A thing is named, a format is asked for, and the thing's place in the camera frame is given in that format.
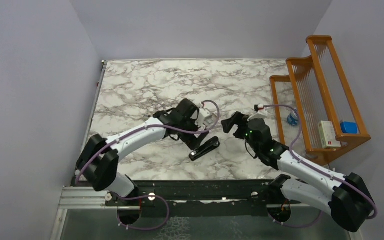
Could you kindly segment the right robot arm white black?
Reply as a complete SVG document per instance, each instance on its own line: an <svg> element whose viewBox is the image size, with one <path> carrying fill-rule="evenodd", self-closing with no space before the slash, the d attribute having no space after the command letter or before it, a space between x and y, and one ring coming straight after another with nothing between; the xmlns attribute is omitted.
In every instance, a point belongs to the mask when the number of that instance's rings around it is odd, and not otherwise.
<svg viewBox="0 0 384 240"><path fill-rule="evenodd" d="M353 233L366 220L377 216L377 206L359 175L334 172L300 156L290 146L272 138L264 119L235 112L222 120L221 125L226 134L237 126L233 135L253 150L252 157L282 172L269 185L272 202L280 204L288 200L311 206Z"/></svg>

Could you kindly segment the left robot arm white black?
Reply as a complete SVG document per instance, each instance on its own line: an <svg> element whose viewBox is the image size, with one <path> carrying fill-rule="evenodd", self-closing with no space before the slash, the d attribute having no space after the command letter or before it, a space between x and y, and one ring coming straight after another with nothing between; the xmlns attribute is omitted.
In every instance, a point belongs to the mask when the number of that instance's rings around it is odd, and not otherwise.
<svg viewBox="0 0 384 240"><path fill-rule="evenodd" d="M207 108L185 98L178 106L157 111L141 125L123 133L107 137L95 134L87 140L76 162L76 181L84 177L96 192L116 193L124 205L132 205L137 200L136 186L118 172L120 160L165 138L181 140L193 151L216 123L213 117Z"/></svg>

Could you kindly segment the small black stapler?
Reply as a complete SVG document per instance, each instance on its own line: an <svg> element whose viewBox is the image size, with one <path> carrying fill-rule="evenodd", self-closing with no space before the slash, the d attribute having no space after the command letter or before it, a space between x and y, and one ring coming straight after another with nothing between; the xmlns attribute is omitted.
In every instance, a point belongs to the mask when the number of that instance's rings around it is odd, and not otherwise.
<svg viewBox="0 0 384 240"><path fill-rule="evenodd" d="M197 159L205 156L206 154L212 152L213 150L217 149L220 146L220 140L217 136L214 136L210 138L208 141L206 141L204 144L202 144L200 147L192 151L188 156L189 159L194 162Z"/></svg>

